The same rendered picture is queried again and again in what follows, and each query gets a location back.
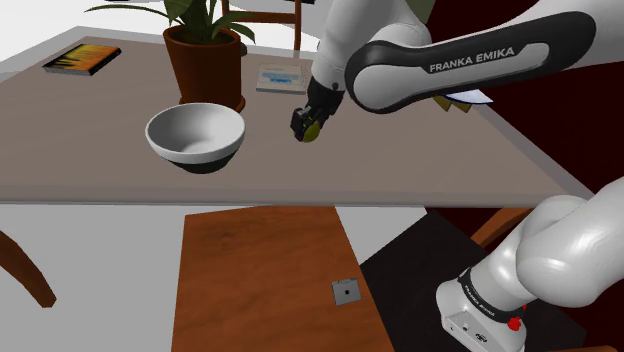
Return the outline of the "curved brown wooden chair leg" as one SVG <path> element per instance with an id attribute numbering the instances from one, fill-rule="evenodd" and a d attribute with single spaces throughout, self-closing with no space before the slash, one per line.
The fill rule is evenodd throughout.
<path id="1" fill-rule="evenodd" d="M 0 267 L 7 271 L 42 308 L 51 308 L 57 301 L 43 273 L 17 242 L 0 231 Z"/>

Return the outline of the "white bowl with black base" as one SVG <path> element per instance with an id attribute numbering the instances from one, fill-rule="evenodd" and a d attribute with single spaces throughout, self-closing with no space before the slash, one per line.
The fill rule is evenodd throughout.
<path id="1" fill-rule="evenodd" d="M 235 110 L 214 103 L 188 103 L 152 117 L 145 137 L 153 151 L 194 174 L 221 170 L 235 156 L 246 132 Z"/>

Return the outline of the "white book with blue print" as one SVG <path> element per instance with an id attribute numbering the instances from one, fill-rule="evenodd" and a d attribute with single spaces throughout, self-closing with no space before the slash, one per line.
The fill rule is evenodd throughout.
<path id="1" fill-rule="evenodd" d="M 256 90 L 269 93 L 305 95 L 308 75 L 301 65 L 260 63 Z"/>

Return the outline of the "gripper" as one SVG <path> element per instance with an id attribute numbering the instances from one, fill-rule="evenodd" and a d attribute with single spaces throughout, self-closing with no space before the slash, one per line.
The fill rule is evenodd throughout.
<path id="1" fill-rule="evenodd" d="M 321 113 L 324 120 L 334 115 L 343 100 L 344 93 L 337 82 L 326 87 L 312 77 L 307 88 L 307 107 L 296 108 L 291 118 L 290 127 L 294 136 L 303 137 L 305 125 L 318 121 L 318 113 Z"/>

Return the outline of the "orange and black book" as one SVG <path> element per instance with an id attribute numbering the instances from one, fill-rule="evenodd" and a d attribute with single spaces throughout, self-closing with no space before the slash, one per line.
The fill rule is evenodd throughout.
<path id="1" fill-rule="evenodd" d="M 93 76 L 121 53 L 118 47 L 79 44 L 42 68 L 48 73 Z"/>

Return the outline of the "small grey square tag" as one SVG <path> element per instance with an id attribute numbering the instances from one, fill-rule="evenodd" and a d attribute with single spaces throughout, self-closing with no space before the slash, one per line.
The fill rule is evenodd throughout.
<path id="1" fill-rule="evenodd" d="M 356 278 L 334 281 L 331 286 L 336 306 L 361 300 L 359 283 Z"/>

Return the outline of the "white and blue paper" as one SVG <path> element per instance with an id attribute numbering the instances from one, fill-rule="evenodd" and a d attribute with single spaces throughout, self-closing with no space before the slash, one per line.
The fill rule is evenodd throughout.
<path id="1" fill-rule="evenodd" d="M 444 97 L 455 102 L 471 104 L 471 105 L 483 105 L 493 102 L 491 98 L 485 95 L 479 89 L 456 92 L 451 94 L 444 94 Z"/>

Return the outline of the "brown wooden chair part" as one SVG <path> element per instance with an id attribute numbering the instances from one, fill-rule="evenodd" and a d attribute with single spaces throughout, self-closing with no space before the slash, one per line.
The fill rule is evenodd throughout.
<path id="1" fill-rule="evenodd" d="M 531 212 L 532 208 L 501 208 L 471 236 L 471 240 L 481 247 L 486 247 L 519 224 Z"/>

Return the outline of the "brown wooden chair seat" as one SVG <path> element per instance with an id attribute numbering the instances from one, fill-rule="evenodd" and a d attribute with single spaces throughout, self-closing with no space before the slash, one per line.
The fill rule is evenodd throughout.
<path id="1" fill-rule="evenodd" d="M 394 349 L 336 209 L 257 206 L 185 217 L 171 352 Z"/>

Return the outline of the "green plant in brown pot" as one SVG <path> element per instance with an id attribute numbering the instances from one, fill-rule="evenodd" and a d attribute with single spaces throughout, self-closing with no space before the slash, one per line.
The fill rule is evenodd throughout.
<path id="1" fill-rule="evenodd" d="M 217 0 L 163 0 L 169 20 L 163 38 L 182 104 L 216 103 L 237 112 L 245 107 L 241 85 L 241 37 L 254 32 L 242 21 L 250 14 L 214 17 Z"/>

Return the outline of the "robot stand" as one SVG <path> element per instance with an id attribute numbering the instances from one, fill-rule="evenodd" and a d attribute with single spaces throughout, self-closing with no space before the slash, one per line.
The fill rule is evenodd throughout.
<path id="1" fill-rule="evenodd" d="M 361 264 L 395 352 L 469 352 L 441 325 L 435 293 L 486 256 L 470 236 L 494 208 L 429 208 Z"/>

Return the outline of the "brown-grey table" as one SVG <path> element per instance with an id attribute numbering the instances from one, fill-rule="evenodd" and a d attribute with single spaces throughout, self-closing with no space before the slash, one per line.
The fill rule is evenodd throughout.
<path id="1" fill-rule="evenodd" d="M 79 44 L 122 53 L 93 76 L 42 66 Z M 589 189 L 486 106 L 432 100 L 375 115 L 344 100 L 312 143 L 289 124 L 302 95 L 256 90 L 263 62 L 308 53 L 251 48 L 243 58 L 246 134 L 229 163 L 192 174 L 159 157 L 145 127 L 180 94 L 154 35 L 76 27 L 0 63 L 0 202 L 532 207 Z"/>

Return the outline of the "wooden chair with slatted back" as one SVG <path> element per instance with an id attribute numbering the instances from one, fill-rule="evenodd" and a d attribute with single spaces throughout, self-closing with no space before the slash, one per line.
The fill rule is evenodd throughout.
<path id="1" fill-rule="evenodd" d="M 234 11 L 234 14 L 243 14 L 242 21 L 249 23 L 274 23 L 274 24 L 292 24 L 294 26 L 294 44 L 295 51 L 301 50 L 302 39 L 302 0 L 294 1 L 293 13 L 282 12 L 258 12 L 258 11 Z"/>

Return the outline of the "yellow folded paper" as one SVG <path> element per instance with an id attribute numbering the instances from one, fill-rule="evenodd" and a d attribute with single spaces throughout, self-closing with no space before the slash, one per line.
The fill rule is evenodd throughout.
<path id="1" fill-rule="evenodd" d="M 468 113 L 472 107 L 471 104 L 451 100 L 441 95 L 434 96 L 433 100 L 446 112 L 450 110 L 451 106 L 455 106 L 464 113 Z"/>

